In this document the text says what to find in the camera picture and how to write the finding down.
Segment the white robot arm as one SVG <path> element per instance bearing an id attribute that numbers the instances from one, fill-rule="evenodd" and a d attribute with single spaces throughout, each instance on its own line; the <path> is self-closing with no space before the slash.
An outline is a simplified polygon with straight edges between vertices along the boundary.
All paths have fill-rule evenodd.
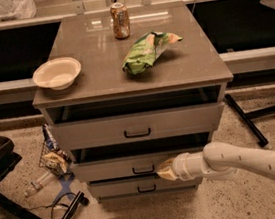
<path id="1" fill-rule="evenodd" d="M 179 154 L 156 168 L 159 177 L 173 180 L 232 179 L 238 169 L 275 180 L 275 151 L 236 147 L 227 143 L 211 142 L 203 151 Z"/>

